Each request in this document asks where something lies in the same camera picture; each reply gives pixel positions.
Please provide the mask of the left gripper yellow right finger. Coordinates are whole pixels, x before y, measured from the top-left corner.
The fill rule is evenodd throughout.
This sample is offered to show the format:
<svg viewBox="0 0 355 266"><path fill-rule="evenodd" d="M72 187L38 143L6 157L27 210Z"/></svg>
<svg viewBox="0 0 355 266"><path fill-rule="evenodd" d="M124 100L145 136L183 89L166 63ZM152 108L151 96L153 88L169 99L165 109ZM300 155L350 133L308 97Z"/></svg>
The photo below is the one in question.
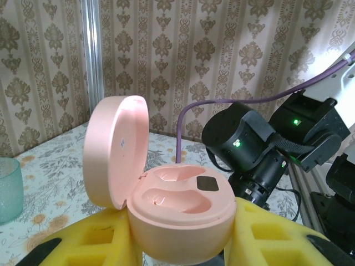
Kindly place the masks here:
<svg viewBox="0 0 355 266"><path fill-rule="evenodd" d="M347 266L354 259L321 233L236 198L226 266Z"/></svg>

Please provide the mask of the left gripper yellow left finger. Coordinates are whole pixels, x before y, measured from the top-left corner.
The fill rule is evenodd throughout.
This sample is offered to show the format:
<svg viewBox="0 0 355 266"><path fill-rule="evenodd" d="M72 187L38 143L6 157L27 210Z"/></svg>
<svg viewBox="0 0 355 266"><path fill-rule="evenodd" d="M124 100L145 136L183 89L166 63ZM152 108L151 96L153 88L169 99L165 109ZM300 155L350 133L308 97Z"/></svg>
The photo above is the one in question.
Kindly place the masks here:
<svg viewBox="0 0 355 266"><path fill-rule="evenodd" d="M143 264L130 234L127 209L104 209L43 239L18 265L111 266Z"/></svg>

